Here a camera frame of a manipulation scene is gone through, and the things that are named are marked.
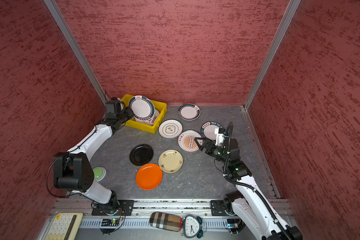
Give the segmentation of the green rim HAO SHI plate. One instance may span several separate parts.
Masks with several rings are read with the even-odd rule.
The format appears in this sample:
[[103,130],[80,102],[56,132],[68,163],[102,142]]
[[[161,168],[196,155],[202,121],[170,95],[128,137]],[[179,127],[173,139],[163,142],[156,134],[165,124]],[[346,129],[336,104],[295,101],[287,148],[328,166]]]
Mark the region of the green rim HAO SHI plate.
[[215,133],[216,129],[223,129],[223,131],[225,131],[224,127],[217,122],[206,122],[202,125],[200,134],[203,138],[215,141],[217,138],[217,134]]

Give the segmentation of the large green rim plate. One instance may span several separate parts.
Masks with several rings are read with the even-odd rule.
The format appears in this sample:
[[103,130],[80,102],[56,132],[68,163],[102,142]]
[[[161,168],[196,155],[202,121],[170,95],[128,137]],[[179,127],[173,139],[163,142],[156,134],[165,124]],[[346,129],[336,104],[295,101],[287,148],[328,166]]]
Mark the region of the large green rim plate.
[[153,102],[145,96],[133,96],[129,100],[129,107],[136,119],[148,121],[155,115]]

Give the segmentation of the green red ring plate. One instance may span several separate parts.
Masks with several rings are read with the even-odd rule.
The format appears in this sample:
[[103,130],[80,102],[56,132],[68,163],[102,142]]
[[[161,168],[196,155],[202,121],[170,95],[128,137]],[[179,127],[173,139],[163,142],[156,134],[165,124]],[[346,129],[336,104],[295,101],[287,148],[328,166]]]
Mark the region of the green red ring plate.
[[196,120],[201,115],[201,110],[197,105],[184,104],[178,109],[179,117],[186,121]]

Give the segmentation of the white red characters plate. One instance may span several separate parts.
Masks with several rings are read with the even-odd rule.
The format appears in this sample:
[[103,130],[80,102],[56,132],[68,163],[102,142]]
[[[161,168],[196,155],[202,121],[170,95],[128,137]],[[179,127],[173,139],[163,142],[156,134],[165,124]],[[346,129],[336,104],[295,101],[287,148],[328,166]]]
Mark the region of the white red characters plate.
[[148,125],[148,126],[153,126],[155,124],[157,118],[159,117],[159,115],[160,115],[160,111],[158,109],[155,109],[155,114],[150,120],[143,121],[143,120],[135,118],[135,121],[138,123]]

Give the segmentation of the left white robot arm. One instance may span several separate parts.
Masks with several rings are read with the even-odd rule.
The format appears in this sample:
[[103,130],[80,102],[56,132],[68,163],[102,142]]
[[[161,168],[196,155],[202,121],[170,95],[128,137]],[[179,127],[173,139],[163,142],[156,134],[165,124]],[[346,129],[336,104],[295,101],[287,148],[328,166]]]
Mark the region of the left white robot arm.
[[54,156],[47,178],[53,171],[54,188],[81,194],[108,209],[118,209],[116,193],[95,180],[90,160],[106,140],[134,117],[134,113],[118,98],[111,98],[105,107],[105,118],[83,140],[67,152]]

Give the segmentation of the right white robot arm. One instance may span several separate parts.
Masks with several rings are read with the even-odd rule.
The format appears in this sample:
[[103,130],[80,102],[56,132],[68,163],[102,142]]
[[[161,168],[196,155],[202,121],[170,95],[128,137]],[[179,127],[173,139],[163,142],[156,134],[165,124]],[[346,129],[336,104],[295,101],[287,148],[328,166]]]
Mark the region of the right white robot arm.
[[226,195],[226,210],[238,216],[257,240],[303,239],[298,227],[289,226],[261,192],[240,158],[237,140],[225,139],[223,147],[208,138],[195,138],[195,143],[200,151],[224,163],[223,177],[238,189]]

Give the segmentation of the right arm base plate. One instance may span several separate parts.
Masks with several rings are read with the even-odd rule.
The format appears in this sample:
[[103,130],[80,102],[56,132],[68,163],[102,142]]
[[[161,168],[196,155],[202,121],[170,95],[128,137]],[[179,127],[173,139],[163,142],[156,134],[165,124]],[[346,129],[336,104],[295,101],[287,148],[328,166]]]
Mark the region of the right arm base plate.
[[225,203],[223,200],[211,200],[210,208],[212,216],[214,217],[227,216]]

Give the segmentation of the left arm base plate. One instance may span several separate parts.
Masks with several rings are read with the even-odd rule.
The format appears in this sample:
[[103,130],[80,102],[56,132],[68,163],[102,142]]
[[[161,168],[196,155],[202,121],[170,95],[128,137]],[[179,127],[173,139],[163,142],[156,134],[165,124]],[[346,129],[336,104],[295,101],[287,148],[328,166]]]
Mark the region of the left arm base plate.
[[97,202],[92,202],[92,216],[131,216],[134,203],[134,200],[118,200],[117,206],[112,207],[109,204],[103,205]]

